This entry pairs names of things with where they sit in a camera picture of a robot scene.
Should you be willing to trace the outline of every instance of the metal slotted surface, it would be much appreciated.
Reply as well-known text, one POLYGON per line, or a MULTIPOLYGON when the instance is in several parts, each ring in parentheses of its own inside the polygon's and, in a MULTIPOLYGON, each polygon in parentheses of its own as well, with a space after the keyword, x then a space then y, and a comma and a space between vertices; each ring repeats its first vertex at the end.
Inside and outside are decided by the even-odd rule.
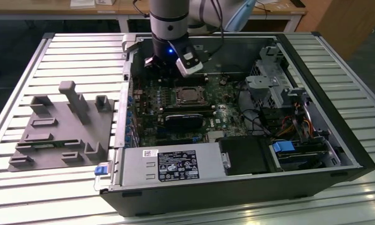
MULTIPOLYGON (((310 34, 287 37, 375 161, 374 96, 322 40, 310 34)), ((375 224, 375 171, 310 198, 141 218, 123 218, 98 197, 93 166, 6 172, 32 114, 28 104, 33 95, 48 94, 52 101, 66 101, 56 87, 61 80, 73 79, 85 99, 97 94, 119 99, 124 63, 120 40, 121 34, 57 34, 45 45, 0 136, 0 224, 375 224)))

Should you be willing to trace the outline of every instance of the floor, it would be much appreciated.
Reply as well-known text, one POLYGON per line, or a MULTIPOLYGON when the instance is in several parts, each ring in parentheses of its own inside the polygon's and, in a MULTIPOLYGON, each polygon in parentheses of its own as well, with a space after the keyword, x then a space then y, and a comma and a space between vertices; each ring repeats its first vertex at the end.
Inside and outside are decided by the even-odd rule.
MULTIPOLYGON (((116 21, 0 21, 0 112, 45 32, 119 32, 116 21)), ((347 62, 375 93, 375 31, 347 62)))

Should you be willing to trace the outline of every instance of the power supply label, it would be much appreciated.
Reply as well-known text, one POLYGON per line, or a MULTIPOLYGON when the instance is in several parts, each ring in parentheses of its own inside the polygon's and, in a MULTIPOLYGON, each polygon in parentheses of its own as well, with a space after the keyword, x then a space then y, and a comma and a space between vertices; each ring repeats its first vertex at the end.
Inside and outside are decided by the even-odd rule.
POLYGON ((161 182, 199 179, 196 151, 157 153, 157 179, 161 182))

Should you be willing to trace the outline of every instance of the blue latch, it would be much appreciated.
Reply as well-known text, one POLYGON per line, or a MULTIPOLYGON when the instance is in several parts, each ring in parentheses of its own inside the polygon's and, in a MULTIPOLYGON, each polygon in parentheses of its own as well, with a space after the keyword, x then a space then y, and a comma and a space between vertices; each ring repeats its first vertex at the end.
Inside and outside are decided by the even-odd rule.
POLYGON ((273 151, 275 151, 275 152, 280 152, 280 151, 293 151, 293 150, 295 150, 293 144, 292 144, 292 142, 289 142, 289 141, 275 142, 275 143, 272 144, 272 147, 273 147, 273 151))
POLYGON ((108 166, 106 165, 100 165, 94 168, 94 175, 106 175, 108 174, 108 166))

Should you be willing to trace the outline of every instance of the motherboard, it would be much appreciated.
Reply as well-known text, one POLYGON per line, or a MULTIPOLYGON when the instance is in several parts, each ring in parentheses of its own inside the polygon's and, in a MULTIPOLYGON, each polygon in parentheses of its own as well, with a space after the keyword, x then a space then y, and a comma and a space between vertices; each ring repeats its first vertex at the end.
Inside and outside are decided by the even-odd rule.
POLYGON ((143 88, 135 84, 140 147, 247 135, 236 105, 237 82, 225 75, 207 75, 195 83, 200 85, 169 87, 161 80, 143 88))

